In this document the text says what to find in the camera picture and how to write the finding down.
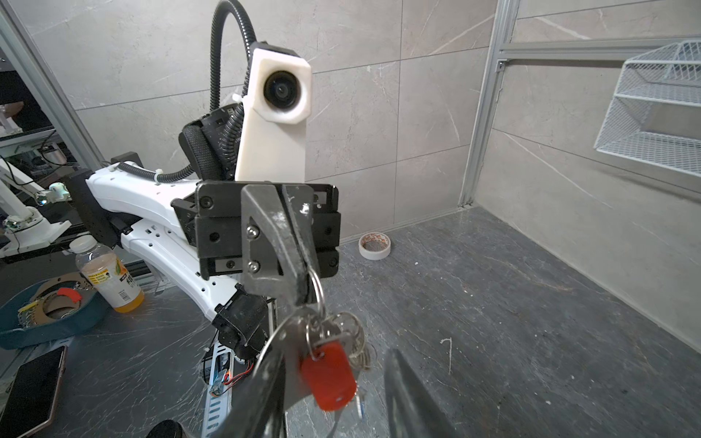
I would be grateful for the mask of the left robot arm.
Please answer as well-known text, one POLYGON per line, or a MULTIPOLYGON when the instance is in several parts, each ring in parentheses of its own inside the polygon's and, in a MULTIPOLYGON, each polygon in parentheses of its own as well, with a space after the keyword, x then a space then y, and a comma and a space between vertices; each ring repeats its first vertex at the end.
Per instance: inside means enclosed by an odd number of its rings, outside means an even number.
POLYGON ((115 158, 67 186, 89 234, 168 277, 249 359, 269 299, 316 302, 337 273, 341 216, 330 184, 304 184, 306 120, 228 105, 187 124, 173 174, 115 158))

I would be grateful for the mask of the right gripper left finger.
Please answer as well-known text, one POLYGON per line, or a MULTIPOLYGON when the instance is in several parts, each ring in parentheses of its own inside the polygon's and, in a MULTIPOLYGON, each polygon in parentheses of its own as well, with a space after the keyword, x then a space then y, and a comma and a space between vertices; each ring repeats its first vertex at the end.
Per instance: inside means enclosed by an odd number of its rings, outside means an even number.
POLYGON ((214 437, 287 437, 284 352, 270 341, 253 374, 235 389, 228 416, 214 437))

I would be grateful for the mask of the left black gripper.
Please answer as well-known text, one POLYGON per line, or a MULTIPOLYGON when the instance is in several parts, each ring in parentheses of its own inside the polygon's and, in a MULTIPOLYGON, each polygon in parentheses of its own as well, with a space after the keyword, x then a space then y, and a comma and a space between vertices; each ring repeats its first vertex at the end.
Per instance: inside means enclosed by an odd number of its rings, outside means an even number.
POLYGON ((243 273, 246 292, 290 306, 315 302, 310 273, 338 273, 339 191, 331 184, 206 182, 175 198, 204 278, 243 273))

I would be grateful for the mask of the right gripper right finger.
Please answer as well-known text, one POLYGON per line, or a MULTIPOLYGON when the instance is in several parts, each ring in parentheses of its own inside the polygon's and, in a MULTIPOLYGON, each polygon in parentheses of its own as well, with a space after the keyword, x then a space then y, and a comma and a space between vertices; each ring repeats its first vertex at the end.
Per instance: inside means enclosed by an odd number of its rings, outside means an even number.
POLYGON ((384 386, 391 437, 458 437, 399 350, 385 355, 384 386))

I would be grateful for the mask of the red key tag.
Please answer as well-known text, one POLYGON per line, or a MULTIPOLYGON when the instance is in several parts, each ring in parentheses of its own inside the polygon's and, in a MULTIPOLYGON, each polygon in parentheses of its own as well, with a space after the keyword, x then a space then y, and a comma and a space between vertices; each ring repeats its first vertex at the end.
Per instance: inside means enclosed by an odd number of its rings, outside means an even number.
POLYGON ((344 408, 357 392, 348 356, 339 341, 321 345, 301 361, 300 373, 324 412, 344 408))

